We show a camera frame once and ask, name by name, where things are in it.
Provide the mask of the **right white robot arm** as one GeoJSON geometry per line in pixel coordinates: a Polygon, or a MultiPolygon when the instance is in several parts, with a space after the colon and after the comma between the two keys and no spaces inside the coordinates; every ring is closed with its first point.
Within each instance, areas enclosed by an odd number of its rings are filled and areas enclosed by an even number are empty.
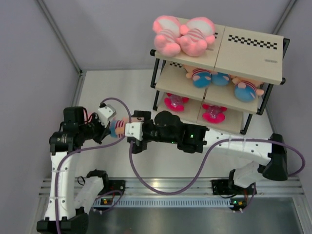
{"type": "Polygon", "coordinates": [[[135,111],[133,120],[125,125],[125,136],[131,144],[132,155],[146,150],[149,142],[175,144],[190,154],[202,153],[207,148],[196,178],[212,151],[249,160],[249,164],[229,173],[227,186],[234,194],[263,179],[286,181],[289,176],[286,145],[280,134],[272,134],[268,139],[239,138],[206,126],[184,123],[168,111],[159,112],[154,119],[150,112],[135,111]]]}

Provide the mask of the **pink plush behind arm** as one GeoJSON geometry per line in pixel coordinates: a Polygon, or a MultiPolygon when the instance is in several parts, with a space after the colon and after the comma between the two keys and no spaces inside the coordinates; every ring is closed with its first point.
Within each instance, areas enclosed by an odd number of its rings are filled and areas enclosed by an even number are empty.
{"type": "Polygon", "coordinates": [[[92,121],[94,113],[88,113],[87,109],[84,107],[84,123],[89,123],[92,121]]]}

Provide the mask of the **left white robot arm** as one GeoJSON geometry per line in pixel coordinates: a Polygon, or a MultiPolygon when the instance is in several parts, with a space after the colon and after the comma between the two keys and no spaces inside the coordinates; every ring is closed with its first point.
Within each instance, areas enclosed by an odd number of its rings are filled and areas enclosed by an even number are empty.
{"type": "Polygon", "coordinates": [[[90,171],[86,184],[74,195],[77,153],[85,141],[101,144],[110,134],[110,121],[116,111],[109,105],[87,115],[84,107],[63,110],[60,129],[49,139],[52,177],[49,202],[42,220],[37,222],[41,234],[84,234],[89,224],[89,211],[98,194],[109,192],[110,182],[105,171],[90,171]]]}

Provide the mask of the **orange-faced blue doll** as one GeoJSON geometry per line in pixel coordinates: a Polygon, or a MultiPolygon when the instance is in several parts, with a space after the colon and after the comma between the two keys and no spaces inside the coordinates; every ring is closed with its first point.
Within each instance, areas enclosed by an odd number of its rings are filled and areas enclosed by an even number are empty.
{"type": "Polygon", "coordinates": [[[205,88],[211,83],[210,71],[189,65],[183,65],[183,68],[186,70],[186,78],[191,79],[195,87],[205,88]]]}

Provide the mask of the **magenta glasses doll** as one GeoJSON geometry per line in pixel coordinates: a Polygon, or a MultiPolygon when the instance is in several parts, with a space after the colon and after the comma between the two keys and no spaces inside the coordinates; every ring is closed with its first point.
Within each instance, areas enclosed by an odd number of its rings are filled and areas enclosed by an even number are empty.
{"type": "Polygon", "coordinates": [[[217,106],[217,105],[209,105],[202,104],[202,108],[204,109],[204,113],[202,114],[202,118],[210,123],[219,124],[225,120],[225,112],[227,111],[226,107],[217,106]]]}
{"type": "Polygon", "coordinates": [[[166,93],[164,98],[164,104],[167,109],[174,111],[174,112],[184,112],[185,107],[184,105],[188,103],[188,97],[182,97],[179,95],[166,93]]]}

